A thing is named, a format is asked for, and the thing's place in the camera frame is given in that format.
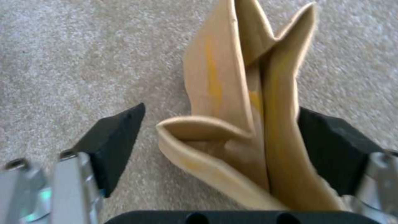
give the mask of yellow stain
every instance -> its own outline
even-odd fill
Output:
[[[250,103],[254,106],[255,109],[258,110],[258,112],[261,115],[261,118],[263,118],[263,116],[264,116],[263,104],[262,104],[261,96],[259,95],[259,93],[249,91],[249,98],[250,98]]]
[[[212,104],[213,104],[213,114],[218,115],[221,103],[222,103],[222,86],[219,80],[219,74],[217,71],[216,63],[213,58],[213,46],[210,38],[206,39],[205,44],[206,51],[206,62],[207,62],[207,79],[208,79],[208,91],[212,96]]]

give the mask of black foam pad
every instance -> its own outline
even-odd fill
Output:
[[[90,156],[99,189],[109,197],[130,158],[145,115],[143,103],[112,117],[102,118],[73,147]]]
[[[354,195],[369,154],[382,148],[345,120],[300,108],[298,120],[309,158],[339,195]]]

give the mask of gray carpet floor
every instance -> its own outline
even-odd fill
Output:
[[[274,30],[306,0],[261,0]],[[398,149],[398,3],[319,0],[298,79],[302,106],[346,119]],[[154,126],[189,114],[181,56],[213,0],[0,0],[0,164],[57,154],[100,118],[147,114],[102,220],[138,209],[237,209],[173,166]]]

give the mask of tan cloth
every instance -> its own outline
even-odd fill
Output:
[[[192,116],[157,125],[162,153],[250,208],[342,210],[296,121],[314,24],[308,4],[274,35],[256,0],[220,0],[184,56]]]

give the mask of folded fabric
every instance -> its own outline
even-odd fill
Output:
[[[249,208],[343,210],[297,125],[315,11],[304,6],[274,35],[256,0],[220,0],[183,60],[192,116],[157,125],[162,153]]]

